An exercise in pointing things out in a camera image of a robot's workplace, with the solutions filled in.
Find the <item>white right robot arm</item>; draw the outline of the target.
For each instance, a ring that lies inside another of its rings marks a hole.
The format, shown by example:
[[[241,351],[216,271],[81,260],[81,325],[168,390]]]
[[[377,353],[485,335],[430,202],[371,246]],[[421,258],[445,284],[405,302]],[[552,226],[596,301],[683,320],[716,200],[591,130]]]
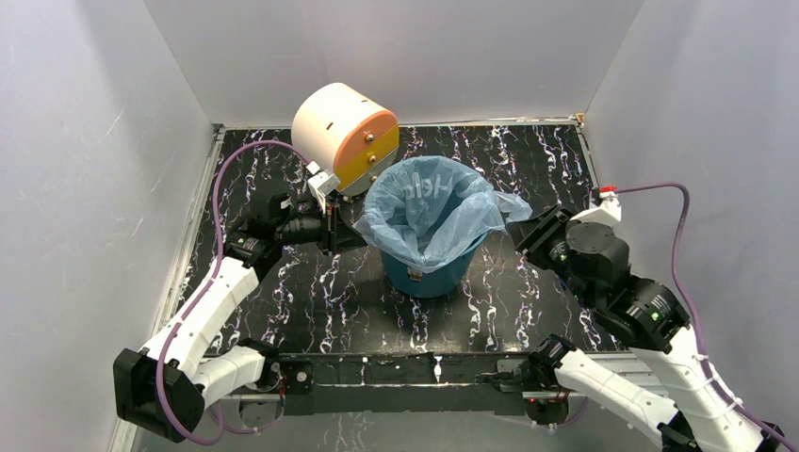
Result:
[[[595,321],[658,379],[657,395],[549,335],[496,384],[579,392],[624,419],[664,451],[775,451],[789,441],[734,396],[702,347],[699,324],[660,282],[634,274],[628,243],[599,222],[553,207],[508,225],[516,250],[550,270]]]

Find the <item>teal plastic trash bin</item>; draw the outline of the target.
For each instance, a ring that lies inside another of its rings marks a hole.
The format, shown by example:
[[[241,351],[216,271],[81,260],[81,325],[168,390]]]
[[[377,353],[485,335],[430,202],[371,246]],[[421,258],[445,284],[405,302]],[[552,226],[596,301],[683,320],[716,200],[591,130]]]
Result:
[[[474,254],[487,236],[488,234],[483,234],[475,239],[464,253],[431,273],[414,269],[382,251],[384,275],[396,290],[410,297],[433,299],[446,296],[465,277]]]

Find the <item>translucent blue plastic bag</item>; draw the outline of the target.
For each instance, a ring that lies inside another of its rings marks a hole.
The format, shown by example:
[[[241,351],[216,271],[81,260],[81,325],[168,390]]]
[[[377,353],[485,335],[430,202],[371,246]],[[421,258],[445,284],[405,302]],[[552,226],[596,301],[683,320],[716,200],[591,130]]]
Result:
[[[484,235],[531,215],[528,202],[496,190],[475,169],[444,156],[419,156],[377,178],[353,229],[370,246],[432,273]]]

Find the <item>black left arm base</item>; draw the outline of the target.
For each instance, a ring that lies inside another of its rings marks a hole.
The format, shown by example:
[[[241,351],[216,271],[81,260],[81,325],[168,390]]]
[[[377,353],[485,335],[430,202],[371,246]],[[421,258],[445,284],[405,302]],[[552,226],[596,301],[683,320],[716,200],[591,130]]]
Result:
[[[261,375],[237,386],[220,401],[236,421],[227,429],[243,434],[265,430],[286,416],[309,415],[313,408],[315,365],[296,357],[267,357]]]

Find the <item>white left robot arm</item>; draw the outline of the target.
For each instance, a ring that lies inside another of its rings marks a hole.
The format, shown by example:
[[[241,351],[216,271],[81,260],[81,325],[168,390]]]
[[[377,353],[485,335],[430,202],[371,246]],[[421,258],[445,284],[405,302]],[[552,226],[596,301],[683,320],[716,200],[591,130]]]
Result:
[[[174,443],[197,442],[194,430],[204,412],[224,396],[247,386],[267,393],[281,390],[286,366],[274,346],[243,339],[219,357],[206,359],[204,354],[285,248],[315,244],[333,255],[366,244],[341,207],[334,196],[292,201],[286,193],[252,202],[223,234],[219,256],[198,289],[143,346],[125,348],[115,359],[118,417]]]

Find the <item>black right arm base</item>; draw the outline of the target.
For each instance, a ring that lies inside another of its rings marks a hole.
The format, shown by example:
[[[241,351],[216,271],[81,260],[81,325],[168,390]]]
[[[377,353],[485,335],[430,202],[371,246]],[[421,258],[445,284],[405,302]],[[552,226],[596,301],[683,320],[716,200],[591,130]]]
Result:
[[[590,406],[590,400],[583,398],[572,412],[572,391],[556,381],[551,366],[530,357],[498,360],[493,371],[477,374],[475,382],[502,393],[521,395],[525,414],[537,428],[555,430],[574,425]]]

